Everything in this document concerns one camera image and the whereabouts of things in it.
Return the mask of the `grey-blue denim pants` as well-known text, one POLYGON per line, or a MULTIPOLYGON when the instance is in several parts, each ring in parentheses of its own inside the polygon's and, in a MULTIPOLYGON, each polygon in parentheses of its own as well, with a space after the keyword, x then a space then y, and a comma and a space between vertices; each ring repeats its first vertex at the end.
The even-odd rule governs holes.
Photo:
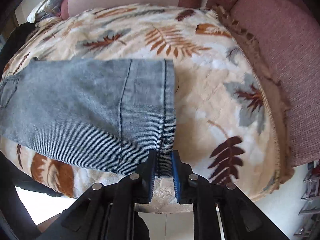
POLYGON ((176 128, 170 60, 38 61, 1 82, 1 135, 46 157, 132 173, 156 151, 169 178, 176 128))

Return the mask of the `cream leaf-print fleece blanket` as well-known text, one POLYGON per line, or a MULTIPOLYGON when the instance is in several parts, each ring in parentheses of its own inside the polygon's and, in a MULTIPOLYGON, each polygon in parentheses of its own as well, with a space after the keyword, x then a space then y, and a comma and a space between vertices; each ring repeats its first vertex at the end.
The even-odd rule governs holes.
MULTIPOLYGON (((281 163, 289 153, 288 104, 259 53, 254 36, 221 8, 187 9, 131 4, 52 17, 8 62, 1 82, 32 59, 170 60, 174 65, 175 139, 181 161, 213 184, 234 183, 259 200, 291 178, 281 163)), ((92 184, 126 175, 70 165, 1 135, 1 157, 32 181, 78 198, 92 184)), ((147 213, 189 212, 174 195, 172 175, 156 174, 147 213)))

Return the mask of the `metal rack with items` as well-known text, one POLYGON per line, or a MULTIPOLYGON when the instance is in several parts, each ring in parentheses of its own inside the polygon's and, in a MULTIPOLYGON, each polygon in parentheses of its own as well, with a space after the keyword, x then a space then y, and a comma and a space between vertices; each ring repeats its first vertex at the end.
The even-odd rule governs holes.
POLYGON ((303 221, 293 236, 299 239, 319 239, 319 160, 309 162, 307 168, 303 180, 306 189, 301 197, 304 205, 298 214, 303 221))

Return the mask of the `pink fabric sofa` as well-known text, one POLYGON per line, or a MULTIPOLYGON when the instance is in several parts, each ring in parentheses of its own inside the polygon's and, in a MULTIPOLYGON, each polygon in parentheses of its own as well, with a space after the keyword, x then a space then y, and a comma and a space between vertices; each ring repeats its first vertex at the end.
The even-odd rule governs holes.
POLYGON ((292 166, 319 158, 319 23, 302 0, 62 0, 61 16, 130 3, 223 6, 257 38, 289 97, 292 166))

